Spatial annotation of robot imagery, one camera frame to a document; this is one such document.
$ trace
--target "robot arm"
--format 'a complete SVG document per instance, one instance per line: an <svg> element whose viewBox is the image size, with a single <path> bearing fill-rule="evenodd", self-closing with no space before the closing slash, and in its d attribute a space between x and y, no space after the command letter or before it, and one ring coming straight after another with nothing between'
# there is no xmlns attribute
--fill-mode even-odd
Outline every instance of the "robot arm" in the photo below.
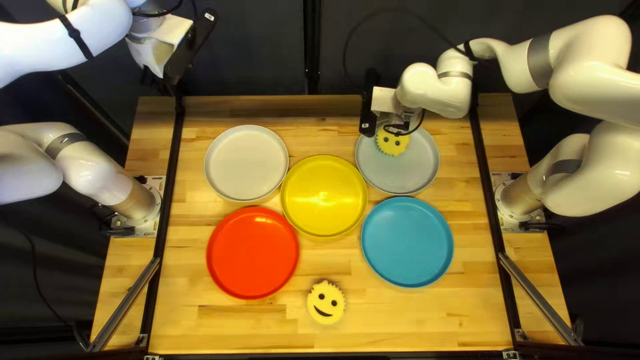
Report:
<svg viewBox="0 0 640 360"><path fill-rule="evenodd" d="M517 45L479 38L469 47L478 59L498 60L512 91L548 88L558 105L606 120L590 136L564 139L503 189L503 213L527 219L544 204L561 215L585 216L638 193L640 74L626 70L631 34L624 21L598 16ZM374 88L371 110L401 113L421 107L452 119L463 117L470 105L473 64L450 49L435 69L410 65L395 92Z"/></svg>
<svg viewBox="0 0 640 360"><path fill-rule="evenodd" d="M73 126L40 122L0 127L0 204L75 191L132 220L147 217L154 196Z"/></svg>
<svg viewBox="0 0 640 360"><path fill-rule="evenodd" d="M142 67L148 65L162 78L169 60L193 21L173 15L158 18L134 16L132 8L156 10L147 0L81 0L71 11L73 0L47 0L65 13L82 41L97 56L127 36L127 45ZM59 19L38 24L0 22L0 88L35 71L67 69L87 60L70 31Z"/></svg>

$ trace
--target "plate rim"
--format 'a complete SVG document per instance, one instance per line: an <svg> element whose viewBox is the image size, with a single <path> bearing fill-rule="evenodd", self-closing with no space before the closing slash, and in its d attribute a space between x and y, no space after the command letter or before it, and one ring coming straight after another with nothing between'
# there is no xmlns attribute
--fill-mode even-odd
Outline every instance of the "plate rim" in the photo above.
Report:
<svg viewBox="0 0 640 360"><path fill-rule="evenodd" d="M268 193L265 193L264 195L261 195L259 197L255 197L255 198L252 198L252 199L235 199L233 197L229 197L229 196L225 195L220 189L217 189L215 186L213 186L213 181L211 180L209 174L207 173L207 160L210 158L211 153L213 152L213 149L215 148L216 141L220 141L220 142L224 141L224 139L226 139L231 132L241 131L241 129L239 129L239 128L242 128L242 127L243 128L256 129L256 130L260 131L261 133L266 133L269 136L274 136L274 138L278 140L278 143L280 144L280 147L284 150L284 155L285 155L285 171L284 171L284 174L280 177L280 180L279 180L278 184L275 187L273 187ZM204 161L203 161L203 164L202 164L202 170L203 170L203 173L204 173L204 177L207 180L207 184L209 184L209 187L212 188L213 191L216 192L216 194L218 196L220 196L222 199L229 200L229 201L234 201L234 202L257 201L257 200L263 199L263 198L271 195L274 191L276 191L280 187L280 185L282 184L282 181L284 181L284 178L287 176L287 173L289 172L289 150L287 149L286 144L284 144L284 141L282 140L282 138L280 138L280 136L278 136L278 134L276 134L273 130L269 129L268 127L255 125L255 124L238 125L238 126L230 127L228 129L224 130L222 133L220 133L218 136L216 136L216 138L211 140L211 143L209 144L209 147L207 148L207 152L205 153L205 156L204 156Z"/></svg>
<svg viewBox="0 0 640 360"><path fill-rule="evenodd" d="M219 232L221 231L221 229L224 226L221 225L225 225L223 224L225 221L229 222L235 218L239 218L239 217L243 217L243 216L250 216L252 214L256 214L259 213L260 215L265 215L265 216L270 216L270 217L282 217L283 219L278 219L280 221L282 221L281 224L284 224L285 226L288 227L288 231L291 232L292 237L294 239L294 243L296 246L296 256L294 259L294 264L293 267L291 269L291 271L289 272L289 275L287 276L286 280L280 284L278 287L276 287L275 289L267 292L266 294L262 294L259 296L252 296L252 297L247 297L247 296L242 296L240 294L238 294L236 291L231 291L229 289L228 286L223 285L223 282L220 280L220 278L215 275L215 271L213 271L214 265L211 263L211 259L209 254L212 251L212 245L215 241L213 241L214 239L214 235L216 235L216 233L219 234ZM293 275L296 273L296 269L298 268L298 263L300 262L300 239L298 239L298 234L296 234L296 231L294 228L292 228L291 223L284 218L284 216L280 213L278 213L277 211L274 211L272 209L269 208L265 208L263 206L247 206L245 208L236 210L234 212L232 212L231 214L225 216L222 220L220 220L220 222L218 222L216 224L216 227L213 229L213 232L211 233L211 235L209 236L209 241L207 242L207 250L205 252L205 261L207 263L207 271L209 273L209 277L211 278L211 280L213 280L213 283L220 289L222 290L223 293L234 297L236 299L241 299L241 300L259 300L259 299L264 299L266 297L269 297L275 293L277 293L278 291L280 291L293 277Z"/></svg>
<svg viewBox="0 0 640 360"><path fill-rule="evenodd" d="M388 122L388 120L384 120L381 121L378 126L376 126L376 132L378 131L378 128L382 125L384 125L386 122ZM436 144L435 139L433 138L433 136L431 136L431 134L429 134L429 131L426 131L425 129L423 129L422 127L420 127L418 130L416 130L413 134L416 134L416 136L418 136L418 133L422 134L422 135L426 135L426 139L431 142L433 144L432 148L435 149L437 158L438 158L438 163L436 164L436 171L433 174L433 177L421 188L411 191L411 192L404 192L404 193L394 193L394 192L390 192L387 190L384 190L378 186L376 186L373 182L371 182L365 175L364 172L362 171L362 169L360 168L360 162L358 161L358 150L360 148L360 142L363 141L364 138L367 138L364 135L360 135L358 137L358 141L356 142L356 146L355 146L355 150L354 150L354 157L356 160L356 166L358 167L358 171L362 174L362 177L365 179L365 181L367 181L367 184L373 186L374 188L380 190L383 193L387 193L390 195L395 195L395 196L408 196L408 195L413 195L415 193L419 193L421 191L423 191L424 189L426 189L429 185L431 185L431 183L433 183L433 181L436 179L436 177L438 176L438 171L440 171L440 150L438 149L438 146Z"/></svg>
<svg viewBox="0 0 640 360"><path fill-rule="evenodd" d="M451 244L451 254L449 256L447 265L443 266L441 269L439 269L439 271L437 273L438 276L435 277L431 281L423 281L423 282L420 282L418 284L413 284L413 285L407 285L407 284L401 284L400 282L394 282L394 281L392 281L390 279L387 279L387 277L383 276L379 271L377 271L376 267L371 264L371 260L367 256L367 252L365 251L365 246L364 246L364 238L365 238L364 231L365 231L365 226L367 224L367 219L369 218L369 216L371 214L374 213L374 211L376 211L376 208L378 206L380 206L381 204L383 204L385 202L397 202L397 201L415 202L416 204L420 204L420 206L425 206L426 205L427 209L425 211L429 212L429 214L431 216L437 217L437 220L439 222L441 222L441 224L444 225L444 228L447 231L447 235L448 235L447 241ZM384 281L388 282L391 285L398 286L400 288L418 289L418 288L424 288L426 286L429 286L429 285L437 282L438 280L440 280L447 273L449 267L451 266L451 263L453 262L453 255L454 255L454 251L455 251L455 243L453 241L453 233L451 232L451 227L449 226L449 223L447 223L447 221L444 218L444 216L436 208L434 208L433 206L428 204L426 201L423 201L423 200L420 200L420 199L416 199L415 197L398 196L398 197L391 197L389 199L383 200L383 201L379 202L377 205L375 205L373 207L373 209L371 209L371 211L367 215L367 218L364 220L364 223L362 224L362 230L360 231L360 249L362 250L362 255L365 258L365 260L366 260L367 264L369 265L369 267L371 268L371 270L373 270L373 272L376 273L376 275L379 276L381 279L383 279Z"/></svg>
<svg viewBox="0 0 640 360"><path fill-rule="evenodd" d="M348 228L345 228L345 230L343 231L339 231L337 233L332 233L329 235L324 235L324 234L315 234L315 233L311 233L309 231L304 230L301 226L299 226L298 224L296 224L295 221L293 221L291 219L291 216L289 214L289 211L287 210L287 206L285 206L285 201L283 200L284 198L284 187L286 186L285 182L287 180L287 177L289 177L289 174L293 173L293 170L300 164L304 163L305 161L308 162L317 158L330 158L332 159L332 161L336 161L339 160L339 162L344 162L345 164L348 164L353 170L354 175L358 176L358 180L362 185L362 189L363 189L363 193L364 193L364 200L363 200L363 206L362 206L362 210L361 210L361 214L358 217L358 220L354 221L352 224L349 225ZM369 203L369 190L367 189L367 181L364 179L364 177L362 176L362 173L360 173L359 169L357 169L355 166L353 166L352 163L348 162L347 160L339 157L339 156L335 156L335 155L327 155L327 154L319 154L319 155L311 155L307 158L304 158L302 160L300 160L299 162L297 162L295 165L293 165L293 167L291 169L289 169L289 171L287 172L287 175L285 176L284 180L282 181L283 187L280 189L280 205L282 207L282 214L284 215L284 217L287 219L287 221L298 231L305 233L309 236L313 236L316 238L323 238L323 239L328 239L328 238L335 238L338 237L340 235L346 234L348 232L350 232L351 230L353 230L353 228L355 228L356 226L358 226L358 224L362 221L363 218L365 218L365 215L367 213L367 204Z"/></svg>

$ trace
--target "orange plate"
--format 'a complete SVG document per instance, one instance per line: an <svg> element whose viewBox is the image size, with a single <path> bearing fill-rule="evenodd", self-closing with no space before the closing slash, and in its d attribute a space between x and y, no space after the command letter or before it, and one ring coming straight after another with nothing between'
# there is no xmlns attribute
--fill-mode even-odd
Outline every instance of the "orange plate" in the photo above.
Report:
<svg viewBox="0 0 640 360"><path fill-rule="evenodd" d="M251 206L225 217L207 246L213 281L233 297L261 299L293 275L300 246L295 229L273 210Z"/></svg>

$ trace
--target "yellow plate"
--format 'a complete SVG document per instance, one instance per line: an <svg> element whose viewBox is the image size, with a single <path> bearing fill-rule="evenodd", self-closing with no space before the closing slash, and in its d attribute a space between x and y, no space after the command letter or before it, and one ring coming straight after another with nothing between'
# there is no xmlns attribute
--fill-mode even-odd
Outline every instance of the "yellow plate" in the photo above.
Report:
<svg viewBox="0 0 640 360"><path fill-rule="evenodd" d="M282 212L298 230L329 238L358 225L367 208L367 184L352 164L330 155L291 168L280 190Z"/></svg>

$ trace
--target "wooden table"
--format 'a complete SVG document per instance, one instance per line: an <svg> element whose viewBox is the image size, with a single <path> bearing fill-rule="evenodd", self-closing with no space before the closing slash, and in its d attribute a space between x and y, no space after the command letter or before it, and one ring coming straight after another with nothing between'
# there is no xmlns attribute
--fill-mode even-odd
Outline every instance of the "wooden table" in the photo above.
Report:
<svg viewBox="0 0 640 360"><path fill-rule="evenodd" d="M483 94L479 116L492 171L528 169L509 94ZM166 172L173 99L143 97L126 169L132 175ZM151 352L232 354L268 352L397 352L502 350L511 346L493 253L474 143L467 119L429 113L423 128L440 151L434 182L415 197L438 209L454 235L454 258L436 283L417 290L393 287L366 264L360 226L319 243L299 233L301 257L294 277L273 296L256 301L224 294L207 273L204 250L215 225L246 206L221 200L202 172L205 152L222 131L258 124L285 142L290 167L316 154L355 164L359 96L188 97L175 192L158 293ZM369 208L386 199L369 186ZM256 204L280 210L278 193ZM505 235L508 254L568 321L546 234ZM154 242L112 239L93 323L95 336L147 264ZM330 278L347 299L336 325L315 324L305 309L310 286ZM515 284L523 330L534 340L560 339ZM111 340L130 346L140 330L144 296Z"/></svg>

